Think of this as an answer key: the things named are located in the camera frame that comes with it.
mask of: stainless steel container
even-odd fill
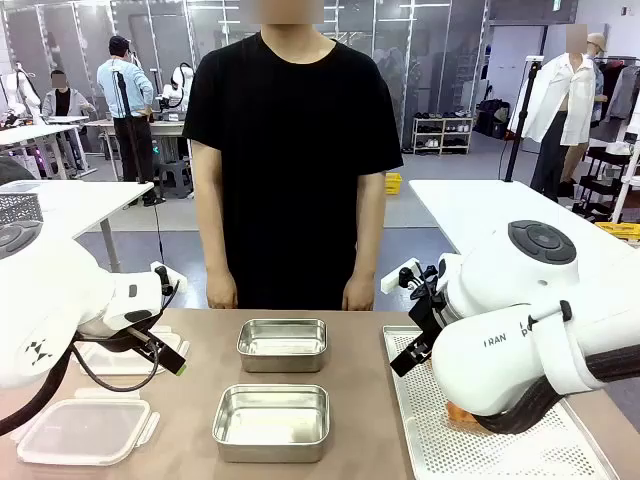
[[[322,320],[249,320],[238,337],[247,372],[317,372],[326,350],[327,326]]]
[[[329,395],[316,385],[234,385],[213,421],[226,462],[317,462],[328,434]]]

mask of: man's arm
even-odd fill
[[[142,92],[145,107],[151,108],[151,105],[153,104],[153,86],[151,85],[151,81],[147,78],[141,68],[136,66],[133,68],[133,81]]]
[[[93,113],[96,112],[96,107],[91,105],[89,101],[86,98],[84,98],[84,95],[82,95],[80,92],[78,92],[77,95],[78,95],[78,105],[80,105],[80,108],[89,112],[93,112]]]
[[[44,118],[50,117],[53,115],[53,106],[51,105],[51,97],[46,95],[44,97],[44,102],[42,102],[42,116]]]
[[[353,275],[342,298],[343,310],[373,310],[374,280],[384,227],[385,172],[358,177],[358,244]]]
[[[207,299],[212,308],[236,308],[236,285],[229,272],[222,228],[222,155],[191,141],[195,164],[196,216],[207,269]]]

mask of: microphone stand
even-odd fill
[[[124,105],[124,118],[127,125],[127,131],[129,132],[129,138],[131,140],[131,150],[133,151],[133,163],[136,165],[136,171],[138,172],[138,183],[146,183],[142,178],[142,169],[140,168],[140,158],[138,157],[138,138],[136,136],[136,130],[133,126],[133,115],[131,115],[131,107],[129,106],[129,97],[127,96],[127,85],[124,81],[124,76],[120,72],[116,72],[118,78],[118,88],[120,89],[120,96],[122,97],[122,103]]]
[[[516,165],[516,157],[518,156],[518,149],[520,148],[520,142],[522,141],[522,132],[524,131],[524,122],[529,115],[528,107],[529,102],[531,101],[531,92],[533,91],[533,83],[538,75],[538,71],[542,68],[542,63],[539,61],[534,61],[531,64],[531,69],[529,70],[529,81],[527,83],[527,90],[524,94],[524,100],[522,102],[522,110],[520,110],[519,120],[518,120],[518,128],[516,129],[516,137],[513,141],[513,147],[511,148],[511,157],[509,157],[509,165],[507,165],[507,174],[504,177],[505,182],[512,182],[513,178],[513,169]]]

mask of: black pants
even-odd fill
[[[127,122],[131,121],[131,129],[135,136],[131,138]],[[116,138],[120,144],[120,156],[122,157],[122,174],[125,182],[135,182],[138,178],[138,169],[134,158],[133,149],[138,152],[140,162],[140,174],[142,181],[153,182],[153,144],[151,142],[151,128],[147,117],[114,118],[113,126]],[[154,197],[155,192],[149,190],[144,197]]]
[[[542,139],[538,163],[531,179],[531,188],[545,197],[558,201],[558,186],[569,147],[560,145],[567,112],[558,112]]]

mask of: metal tray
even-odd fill
[[[317,372],[324,365],[327,326],[315,319],[254,319],[238,337],[247,372]]]
[[[329,395],[316,385],[234,385],[222,394],[212,433],[226,462],[317,462],[329,435]]]
[[[417,327],[384,327],[389,360],[419,334]],[[438,387],[431,362],[403,378],[392,375],[418,480],[618,480],[593,437],[564,400],[527,432],[497,435],[449,421],[447,399]]]

